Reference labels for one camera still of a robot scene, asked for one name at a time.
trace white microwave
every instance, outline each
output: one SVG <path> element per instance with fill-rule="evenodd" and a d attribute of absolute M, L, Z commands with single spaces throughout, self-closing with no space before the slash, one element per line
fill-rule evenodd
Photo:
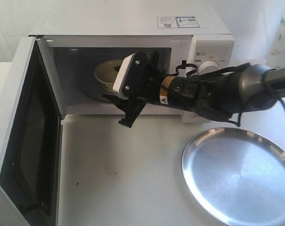
<path fill-rule="evenodd" d="M 15 210 L 15 224 L 55 224 L 61 120 L 67 114 L 124 114 L 103 98 L 106 90 L 94 77 L 100 63 L 155 50 L 167 73 L 186 60 L 203 74 L 227 67 L 233 46 L 229 30 L 203 0 L 59 0 L 21 39 L 0 96 L 0 187 L 13 205 L 3 212 Z M 182 113 L 147 105 L 142 114 Z M 26 161 L 37 164 L 31 168 Z"/>

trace warning label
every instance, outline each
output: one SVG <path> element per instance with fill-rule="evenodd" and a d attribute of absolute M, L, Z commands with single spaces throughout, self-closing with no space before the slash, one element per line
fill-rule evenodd
<path fill-rule="evenodd" d="M 157 17 L 158 28 L 178 28 L 176 18 L 173 16 Z"/>
<path fill-rule="evenodd" d="M 159 99 L 162 104 L 165 104 L 165 105 L 169 104 L 167 100 L 167 89 L 169 88 L 174 78 L 175 76 L 167 76 L 162 82 L 163 87 L 160 88 L 160 92 L 159 92 Z"/>
<path fill-rule="evenodd" d="M 194 16 L 177 16 L 176 21 L 179 28 L 200 27 Z"/>

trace white backdrop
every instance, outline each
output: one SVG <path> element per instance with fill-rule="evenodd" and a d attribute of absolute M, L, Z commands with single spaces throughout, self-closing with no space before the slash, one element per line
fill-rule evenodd
<path fill-rule="evenodd" d="M 55 0 L 0 0 L 0 61 L 12 61 L 26 37 Z M 232 59 L 265 59 L 285 0 L 209 0 L 236 41 Z"/>

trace round metal tray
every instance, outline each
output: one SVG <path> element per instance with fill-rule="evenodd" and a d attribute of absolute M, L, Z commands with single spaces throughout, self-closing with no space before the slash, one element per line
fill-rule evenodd
<path fill-rule="evenodd" d="M 196 135 L 182 155 L 191 193 L 230 226 L 285 226 L 285 151 L 242 129 Z"/>

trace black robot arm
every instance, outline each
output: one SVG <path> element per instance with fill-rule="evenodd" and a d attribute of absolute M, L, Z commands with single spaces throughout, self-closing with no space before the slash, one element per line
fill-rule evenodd
<path fill-rule="evenodd" d="M 234 113 L 271 108 L 277 100 L 267 90 L 285 97 L 285 68 L 244 64 L 194 75 L 196 66 L 182 61 L 176 73 L 168 75 L 156 68 L 158 57 L 137 52 L 123 61 L 113 87 L 116 95 L 105 96 L 125 112 L 120 124 L 132 127 L 147 103 L 228 122 Z M 194 70 L 179 77 L 178 70 L 186 67 Z"/>

